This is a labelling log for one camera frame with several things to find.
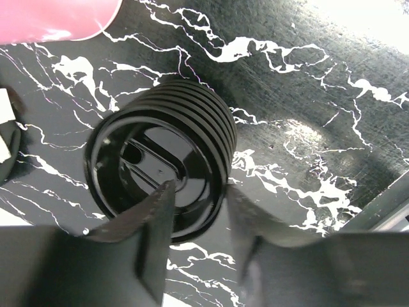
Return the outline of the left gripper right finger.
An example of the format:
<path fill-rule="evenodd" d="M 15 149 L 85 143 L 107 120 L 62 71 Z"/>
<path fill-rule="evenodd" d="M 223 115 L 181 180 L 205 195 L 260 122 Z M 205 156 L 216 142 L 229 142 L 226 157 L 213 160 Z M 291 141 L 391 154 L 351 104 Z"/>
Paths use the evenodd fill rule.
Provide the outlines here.
<path fill-rule="evenodd" d="M 313 264 L 319 238 L 269 214 L 233 184 L 226 189 L 226 205 L 246 306 L 322 306 Z"/>

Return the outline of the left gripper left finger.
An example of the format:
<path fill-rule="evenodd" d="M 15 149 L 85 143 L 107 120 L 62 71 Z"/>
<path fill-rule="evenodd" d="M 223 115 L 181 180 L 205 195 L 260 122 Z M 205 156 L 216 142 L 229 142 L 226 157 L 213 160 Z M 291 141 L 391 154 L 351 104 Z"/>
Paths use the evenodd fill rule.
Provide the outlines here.
<path fill-rule="evenodd" d="M 92 306 L 161 306 L 173 230 L 175 182 L 90 231 Z"/>

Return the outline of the black cup lid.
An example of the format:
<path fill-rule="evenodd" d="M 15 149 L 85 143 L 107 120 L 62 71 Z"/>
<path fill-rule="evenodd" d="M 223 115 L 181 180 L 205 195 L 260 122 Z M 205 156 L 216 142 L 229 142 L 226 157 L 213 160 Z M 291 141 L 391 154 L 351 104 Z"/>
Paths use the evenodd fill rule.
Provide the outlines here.
<path fill-rule="evenodd" d="M 90 134 L 84 172 L 90 193 L 112 219 L 163 182 L 175 184 L 173 244 L 204 234 L 219 215 L 238 133 L 213 90 L 172 80 L 104 118 Z"/>

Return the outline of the white napkin stack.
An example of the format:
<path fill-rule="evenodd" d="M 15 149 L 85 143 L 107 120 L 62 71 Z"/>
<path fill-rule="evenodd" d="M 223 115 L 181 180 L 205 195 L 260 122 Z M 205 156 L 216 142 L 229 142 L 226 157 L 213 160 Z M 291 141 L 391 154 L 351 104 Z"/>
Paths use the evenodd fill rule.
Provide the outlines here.
<path fill-rule="evenodd" d="M 1 88 L 1 163 L 12 157 L 11 134 L 15 115 L 6 88 Z"/>

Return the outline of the pink straw holder cup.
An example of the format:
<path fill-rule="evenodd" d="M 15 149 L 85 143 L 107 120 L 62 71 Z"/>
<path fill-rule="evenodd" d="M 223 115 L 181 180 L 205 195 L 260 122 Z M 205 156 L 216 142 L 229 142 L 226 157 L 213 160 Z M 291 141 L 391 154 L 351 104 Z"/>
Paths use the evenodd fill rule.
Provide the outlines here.
<path fill-rule="evenodd" d="M 123 1 L 1 1 L 1 44 L 81 41 L 116 18 Z"/>

